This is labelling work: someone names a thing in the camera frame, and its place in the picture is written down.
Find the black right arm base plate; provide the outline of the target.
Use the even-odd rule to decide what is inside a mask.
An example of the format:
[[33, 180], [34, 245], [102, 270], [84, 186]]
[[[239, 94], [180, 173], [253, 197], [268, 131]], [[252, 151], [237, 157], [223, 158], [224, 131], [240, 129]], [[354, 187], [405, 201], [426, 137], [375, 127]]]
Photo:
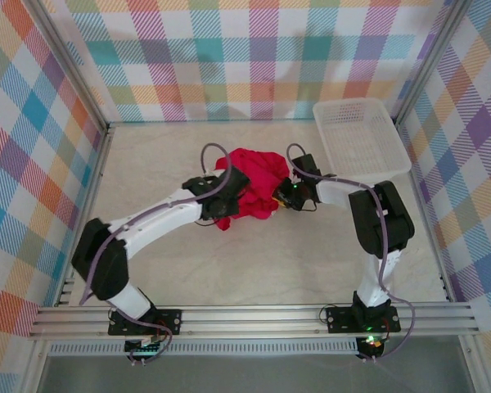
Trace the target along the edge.
[[392, 305], [326, 308], [329, 333], [400, 332], [397, 309]]

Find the aluminium table side rail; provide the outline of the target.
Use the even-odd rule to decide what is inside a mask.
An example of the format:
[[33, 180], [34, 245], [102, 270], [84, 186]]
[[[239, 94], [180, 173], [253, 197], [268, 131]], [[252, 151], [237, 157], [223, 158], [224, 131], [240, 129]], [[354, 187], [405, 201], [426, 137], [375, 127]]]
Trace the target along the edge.
[[70, 253], [65, 261], [65, 264], [63, 265], [61, 276], [57, 283], [56, 293], [53, 299], [52, 307], [58, 307], [60, 305], [63, 305], [61, 299], [65, 292], [64, 286], [66, 282], [74, 276], [73, 266], [71, 264], [72, 257], [79, 243], [79, 239], [83, 231], [83, 228], [85, 224], [88, 222], [92, 214], [92, 210], [94, 208], [95, 201], [98, 194], [98, 189], [100, 187], [101, 179], [103, 177], [104, 168], [106, 166], [106, 161], [110, 152], [114, 131], [115, 131], [115, 127], [112, 127], [111, 124], [107, 124], [101, 136], [99, 152], [97, 155], [97, 160], [93, 167], [93, 172], [87, 188], [87, 193], [85, 195], [83, 209], [80, 213], [79, 221], [77, 223], [77, 227], [72, 237]]
[[415, 234], [394, 270], [393, 293], [412, 303], [450, 302], [454, 293], [426, 216], [414, 169], [412, 166], [406, 174], [393, 178], [415, 227]]

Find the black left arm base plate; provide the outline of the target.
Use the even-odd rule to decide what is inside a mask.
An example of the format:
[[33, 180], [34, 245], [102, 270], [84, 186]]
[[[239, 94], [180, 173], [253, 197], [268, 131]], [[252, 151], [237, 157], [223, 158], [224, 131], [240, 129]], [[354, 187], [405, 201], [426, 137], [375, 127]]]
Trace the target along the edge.
[[149, 309], [139, 319], [130, 318], [119, 310], [108, 314], [109, 336], [154, 336], [165, 334], [164, 328], [169, 329], [173, 335], [180, 333], [182, 324], [182, 311], [180, 309]]

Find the white perforated plastic basket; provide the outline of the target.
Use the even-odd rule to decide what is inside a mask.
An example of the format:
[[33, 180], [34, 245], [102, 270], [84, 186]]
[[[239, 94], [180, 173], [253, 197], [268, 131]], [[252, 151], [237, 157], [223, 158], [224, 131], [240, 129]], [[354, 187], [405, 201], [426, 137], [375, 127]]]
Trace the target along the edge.
[[379, 183], [412, 168], [389, 112], [377, 98], [318, 102], [313, 116], [334, 174]]

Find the aluminium frame post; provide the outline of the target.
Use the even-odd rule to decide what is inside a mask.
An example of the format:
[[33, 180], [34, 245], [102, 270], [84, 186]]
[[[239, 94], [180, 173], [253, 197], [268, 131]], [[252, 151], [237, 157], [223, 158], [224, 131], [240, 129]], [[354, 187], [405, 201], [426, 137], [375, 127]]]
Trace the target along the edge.
[[391, 119], [400, 130], [411, 114], [421, 90], [439, 64], [449, 42], [470, 8], [473, 0], [434, 0], [435, 14], [427, 16], [421, 27], [419, 49], [413, 50], [413, 63], [400, 86]]
[[65, 0], [50, 0], [49, 2], [51, 3], [50, 8], [47, 7], [47, 0], [24, 0], [30, 15], [41, 29], [49, 47], [54, 51], [55, 58], [91, 115], [93, 123], [103, 133], [107, 133], [110, 122], [92, 93], [92, 85], [88, 78], [83, 75], [84, 68], [80, 67], [69, 47], [69, 43], [72, 43], [83, 61], [83, 66], [89, 66], [92, 64], [92, 58], [85, 52], [86, 44]]

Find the red t-shirt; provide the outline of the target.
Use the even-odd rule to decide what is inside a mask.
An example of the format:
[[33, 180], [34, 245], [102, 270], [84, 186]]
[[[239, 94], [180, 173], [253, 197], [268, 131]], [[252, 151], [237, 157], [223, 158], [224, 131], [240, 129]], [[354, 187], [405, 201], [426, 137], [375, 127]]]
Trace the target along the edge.
[[248, 177], [250, 184], [238, 201], [238, 213], [216, 221], [222, 231], [230, 228], [233, 219], [247, 216], [269, 219], [279, 206], [273, 193], [290, 173], [286, 159], [276, 152], [237, 148], [229, 153], [229, 157], [232, 165]]

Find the thin aluminium table rail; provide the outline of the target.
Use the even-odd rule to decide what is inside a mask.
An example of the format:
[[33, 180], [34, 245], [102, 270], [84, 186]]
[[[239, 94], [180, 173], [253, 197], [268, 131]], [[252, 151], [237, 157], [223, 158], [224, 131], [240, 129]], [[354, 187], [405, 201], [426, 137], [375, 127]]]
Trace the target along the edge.
[[154, 125], [172, 125], [172, 124], [233, 124], [233, 123], [272, 123], [272, 122], [314, 122], [314, 119], [274, 119], [274, 120], [248, 120], [248, 119], [234, 119], [234, 120], [178, 120], [178, 121], [135, 121], [135, 122], [110, 122], [109, 128], [117, 127], [136, 127], [136, 126], [154, 126]]

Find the aluminium frame leg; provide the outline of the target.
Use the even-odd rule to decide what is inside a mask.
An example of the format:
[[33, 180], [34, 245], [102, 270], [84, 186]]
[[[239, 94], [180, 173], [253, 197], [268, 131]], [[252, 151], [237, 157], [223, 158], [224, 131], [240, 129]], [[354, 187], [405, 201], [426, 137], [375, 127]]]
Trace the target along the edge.
[[475, 393], [490, 393], [490, 387], [475, 337], [460, 335], [460, 345]]
[[29, 362], [20, 385], [20, 393], [37, 393], [42, 380], [51, 341], [36, 340], [29, 356]]

